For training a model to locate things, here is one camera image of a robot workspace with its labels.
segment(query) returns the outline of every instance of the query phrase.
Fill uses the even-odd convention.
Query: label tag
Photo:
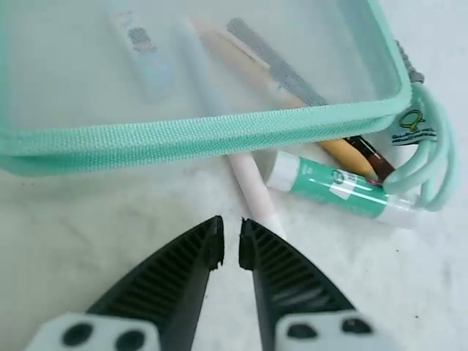
[[[422,140],[437,140],[430,114],[426,112],[424,101],[418,92],[414,87],[411,107],[397,116],[390,126],[392,145],[402,146],[416,144]]]

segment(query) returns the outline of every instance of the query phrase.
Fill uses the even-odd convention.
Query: green logo
[[[339,170],[334,170],[334,171],[333,171],[333,180],[334,180],[335,183],[337,183],[338,185],[343,184],[343,183],[344,183],[344,175],[343,175],[343,173],[341,173]]]
[[[425,121],[426,120],[424,119],[423,113],[421,111],[411,110],[400,118],[400,127],[408,128],[411,133],[416,133],[419,132],[418,124]]]

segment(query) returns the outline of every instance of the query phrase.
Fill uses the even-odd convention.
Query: mint green loop
[[[412,86],[414,94],[422,99],[426,113],[431,116],[437,142],[421,141],[413,157],[393,172],[383,186],[389,194],[402,193],[421,186],[418,205],[428,211],[438,211],[446,204],[456,184],[458,158],[453,131],[445,111],[435,102],[429,90],[420,83],[413,83]],[[437,174],[445,160],[448,161],[448,166],[444,181],[434,196],[434,174]]]

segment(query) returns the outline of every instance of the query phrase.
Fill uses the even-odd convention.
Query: white cap
[[[275,151],[268,169],[263,174],[266,186],[280,192],[289,192],[298,177],[299,164],[298,156]]]
[[[416,207],[415,199],[390,196],[385,210],[377,218],[378,221],[416,230],[425,222],[427,211]]]

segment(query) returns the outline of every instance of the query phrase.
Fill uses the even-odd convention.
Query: mesh pencil case
[[[210,58],[195,74],[229,110],[207,110],[192,83],[182,16]],[[412,96],[376,0],[0,0],[0,17],[0,167],[12,173],[362,135]]]

